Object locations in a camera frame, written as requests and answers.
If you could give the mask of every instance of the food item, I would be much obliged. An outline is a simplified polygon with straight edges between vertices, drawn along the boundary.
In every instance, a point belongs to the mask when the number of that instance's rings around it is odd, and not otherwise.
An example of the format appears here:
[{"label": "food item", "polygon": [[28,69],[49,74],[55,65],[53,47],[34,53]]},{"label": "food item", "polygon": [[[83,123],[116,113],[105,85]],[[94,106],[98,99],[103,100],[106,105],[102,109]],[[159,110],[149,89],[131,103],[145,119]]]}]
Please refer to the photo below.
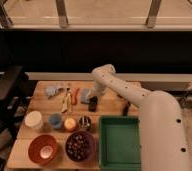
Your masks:
[{"label": "food item", "polygon": [[73,118],[67,118],[64,121],[64,127],[66,128],[67,131],[72,132],[77,128],[77,122]]},{"label": "food item", "polygon": [[84,134],[72,136],[66,143],[67,155],[75,161],[83,161],[88,157],[90,143]]},{"label": "food item", "polygon": [[71,100],[72,105],[77,105],[77,95],[78,95],[78,92],[79,92],[79,88],[75,88],[72,91],[72,100]]}]

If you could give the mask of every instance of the bowl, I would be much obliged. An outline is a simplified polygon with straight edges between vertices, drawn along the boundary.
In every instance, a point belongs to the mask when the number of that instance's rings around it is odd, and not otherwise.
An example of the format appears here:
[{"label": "bowl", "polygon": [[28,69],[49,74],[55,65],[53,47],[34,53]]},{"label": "bowl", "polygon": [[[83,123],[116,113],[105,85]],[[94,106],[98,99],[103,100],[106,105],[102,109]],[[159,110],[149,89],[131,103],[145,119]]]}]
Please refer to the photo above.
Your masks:
[{"label": "bowl", "polygon": [[39,165],[45,165],[56,155],[58,143],[51,135],[36,137],[29,146],[28,156],[30,160]]},{"label": "bowl", "polygon": [[96,143],[94,137],[86,131],[72,133],[66,141],[67,156],[75,162],[89,160],[95,153]]}]

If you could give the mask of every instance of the white cup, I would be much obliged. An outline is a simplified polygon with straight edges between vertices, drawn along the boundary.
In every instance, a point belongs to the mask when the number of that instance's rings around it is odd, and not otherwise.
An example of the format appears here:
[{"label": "white cup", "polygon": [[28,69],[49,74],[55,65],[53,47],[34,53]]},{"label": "white cup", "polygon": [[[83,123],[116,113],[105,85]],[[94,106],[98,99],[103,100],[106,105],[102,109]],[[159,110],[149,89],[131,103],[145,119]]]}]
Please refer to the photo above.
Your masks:
[{"label": "white cup", "polygon": [[34,131],[41,132],[44,128],[42,114],[39,111],[32,111],[25,117],[25,125]]}]

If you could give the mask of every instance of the plastic container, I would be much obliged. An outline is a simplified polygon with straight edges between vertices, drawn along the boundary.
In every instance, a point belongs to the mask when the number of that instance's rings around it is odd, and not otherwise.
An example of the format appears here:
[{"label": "plastic container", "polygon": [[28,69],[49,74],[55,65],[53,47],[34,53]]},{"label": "plastic container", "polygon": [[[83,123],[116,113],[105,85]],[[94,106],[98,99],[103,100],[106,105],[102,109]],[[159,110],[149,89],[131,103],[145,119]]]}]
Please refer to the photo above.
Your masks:
[{"label": "plastic container", "polygon": [[99,165],[102,170],[141,170],[138,119],[100,117]]},{"label": "plastic container", "polygon": [[59,113],[54,113],[49,117],[49,124],[53,129],[61,129],[62,126],[62,116]]},{"label": "plastic container", "polygon": [[39,111],[32,111],[25,116],[25,125],[30,129],[41,132],[44,129],[42,114]]}]

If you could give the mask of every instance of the blue cup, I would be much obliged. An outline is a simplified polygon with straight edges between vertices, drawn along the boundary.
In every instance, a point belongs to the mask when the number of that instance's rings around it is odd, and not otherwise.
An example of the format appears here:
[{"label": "blue cup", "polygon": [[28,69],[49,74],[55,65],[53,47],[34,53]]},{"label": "blue cup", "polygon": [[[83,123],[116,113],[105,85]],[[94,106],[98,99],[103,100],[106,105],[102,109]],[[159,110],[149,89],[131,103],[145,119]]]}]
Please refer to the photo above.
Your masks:
[{"label": "blue cup", "polygon": [[61,129],[62,126],[62,116],[59,113],[54,113],[49,117],[49,124],[54,129]]}]

